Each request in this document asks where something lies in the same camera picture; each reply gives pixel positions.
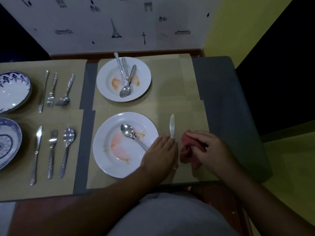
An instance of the patterned wallpaper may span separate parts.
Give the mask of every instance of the patterned wallpaper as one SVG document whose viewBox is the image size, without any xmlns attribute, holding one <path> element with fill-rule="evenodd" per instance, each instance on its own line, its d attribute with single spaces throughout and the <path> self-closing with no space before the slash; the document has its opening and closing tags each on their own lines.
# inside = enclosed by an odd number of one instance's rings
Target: patterned wallpaper
<svg viewBox="0 0 315 236">
<path fill-rule="evenodd" d="M 220 2 L 0 0 L 50 55 L 202 48 Z"/>
</svg>

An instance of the beige placemat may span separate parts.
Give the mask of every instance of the beige placemat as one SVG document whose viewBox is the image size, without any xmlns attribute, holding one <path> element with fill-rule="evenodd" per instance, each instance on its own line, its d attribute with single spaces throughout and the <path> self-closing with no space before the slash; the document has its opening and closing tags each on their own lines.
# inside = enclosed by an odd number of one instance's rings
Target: beige placemat
<svg viewBox="0 0 315 236">
<path fill-rule="evenodd" d="M 30 78 L 32 84 L 32 93 L 27 102 L 20 108 L 7 114 L 25 116 L 29 113 L 38 111 L 45 76 L 44 73 L 46 70 L 49 71 L 49 76 L 46 84 L 43 112 L 53 111 L 52 108 L 46 105 L 46 102 L 53 84 L 55 73 L 58 74 L 58 80 L 54 91 L 55 101 L 65 95 L 71 75 L 76 75 L 69 92 L 70 103 L 67 106 L 62 107 L 62 109 L 65 111 L 79 109 L 86 61 L 87 60 L 48 60 L 0 63 L 0 73 L 11 70 L 23 72 Z"/>
<path fill-rule="evenodd" d="M 24 118 L 12 118 L 22 129 L 22 145 L 13 160 L 0 170 L 0 201 L 38 198 L 73 193 L 77 167 L 83 110 L 68 111 L 55 108 L 51 113 L 30 113 Z M 30 186 L 31 171 L 36 147 L 36 131 L 43 126 L 42 139 L 37 162 L 37 181 Z M 67 127 L 76 131 L 76 139 L 69 147 L 64 178 L 59 178 L 61 162 L 65 151 L 63 133 Z M 50 131 L 57 129 L 53 178 L 47 179 L 49 161 Z"/>
<path fill-rule="evenodd" d="M 143 114 L 155 124 L 160 135 L 169 134 L 169 119 L 171 114 L 175 114 L 175 138 L 179 142 L 179 149 L 182 148 L 180 141 L 181 135 L 187 131 L 187 129 L 209 130 L 204 104 L 201 100 L 191 102 L 175 101 L 152 103 L 148 99 L 144 99 L 143 103 L 144 104 L 130 105 L 128 107 L 107 103 L 95 112 L 87 188 L 106 187 L 117 180 L 104 173 L 98 167 L 93 155 L 93 140 L 98 128 L 106 119 L 115 114 L 128 111 Z M 214 175 L 203 167 L 199 170 L 192 171 L 190 164 L 179 162 L 179 168 L 173 171 L 163 184 L 210 181 L 216 179 Z"/>
<path fill-rule="evenodd" d="M 189 54 L 145 56 L 137 59 L 140 59 L 149 67 L 152 82 L 146 93 L 132 102 L 139 104 L 145 98 L 149 98 L 152 103 L 156 101 L 200 99 L 195 72 Z M 98 63 L 97 73 L 110 60 L 112 59 L 101 59 Z M 102 106 L 106 102 L 115 103 L 106 99 L 98 90 L 97 85 L 95 85 L 93 110 L 98 110 L 98 105 Z"/>
</svg>

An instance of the white plate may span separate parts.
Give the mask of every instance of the white plate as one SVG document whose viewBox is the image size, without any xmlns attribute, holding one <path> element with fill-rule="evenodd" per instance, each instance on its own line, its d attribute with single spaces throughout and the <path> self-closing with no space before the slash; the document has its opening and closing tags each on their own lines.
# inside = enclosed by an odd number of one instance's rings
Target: white plate
<svg viewBox="0 0 315 236">
<path fill-rule="evenodd" d="M 131 57 L 125 58 L 128 66 L 129 75 L 131 73 L 132 66 L 134 64 L 137 66 L 136 74 L 131 80 L 133 91 L 129 96 L 125 98 L 121 98 L 119 96 L 119 92 L 123 88 L 123 83 L 116 59 L 113 59 L 106 63 L 100 69 L 96 78 L 96 84 L 100 93 L 104 97 L 116 102 L 128 102 L 139 98 L 147 91 L 151 83 L 151 72 L 149 70 L 149 67 L 145 63 L 143 63 L 139 59 Z"/>
<path fill-rule="evenodd" d="M 20 107 L 30 93 L 31 82 L 26 74 L 18 71 L 0 74 L 0 113 Z"/>
<path fill-rule="evenodd" d="M 132 126 L 147 147 L 158 137 L 154 124 L 139 113 L 125 112 L 107 119 L 95 134 L 93 154 L 97 165 L 116 178 L 124 178 L 134 172 L 140 166 L 145 153 L 135 140 L 122 134 L 121 124 Z"/>
<path fill-rule="evenodd" d="M 0 118 L 0 170 L 16 155 L 22 142 L 22 131 L 11 119 Z"/>
</svg>

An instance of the person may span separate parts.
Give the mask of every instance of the person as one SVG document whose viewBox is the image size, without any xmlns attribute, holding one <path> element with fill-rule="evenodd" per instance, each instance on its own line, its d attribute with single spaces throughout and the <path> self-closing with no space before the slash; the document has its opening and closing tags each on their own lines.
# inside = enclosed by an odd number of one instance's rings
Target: person
<svg viewBox="0 0 315 236">
<path fill-rule="evenodd" d="M 256 183 L 216 135 L 187 135 L 208 145 L 206 152 L 192 147 L 193 153 L 241 199 L 261 235 L 315 235 L 315 227 Z M 177 142 L 158 137 L 132 174 L 27 226 L 24 235 L 238 235 L 218 211 L 194 197 L 148 194 L 169 175 L 177 156 Z"/>
</svg>

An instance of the hand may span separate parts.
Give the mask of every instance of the hand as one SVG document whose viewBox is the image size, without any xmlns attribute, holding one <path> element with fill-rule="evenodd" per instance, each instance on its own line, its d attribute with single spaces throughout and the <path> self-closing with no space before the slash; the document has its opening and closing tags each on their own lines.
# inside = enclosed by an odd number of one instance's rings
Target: hand
<svg viewBox="0 0 315 236">
<path fill-rule="evenodd" d="M 218 178 L 221 179 L 226 174 L 241 169 L 229 146 L 216 135 L 207 131 L 191 131 L 186 134 L 208 145 L 206 152 L 195 146 L 191 147 L 192 152 Z"/>
<path fill-rule="evenodd" d="M 159 136 L 144 154 L 140 168 L 157 185 L 167 178 L 177 157 L 177 142 L 169 136 Z"/>
</svg>

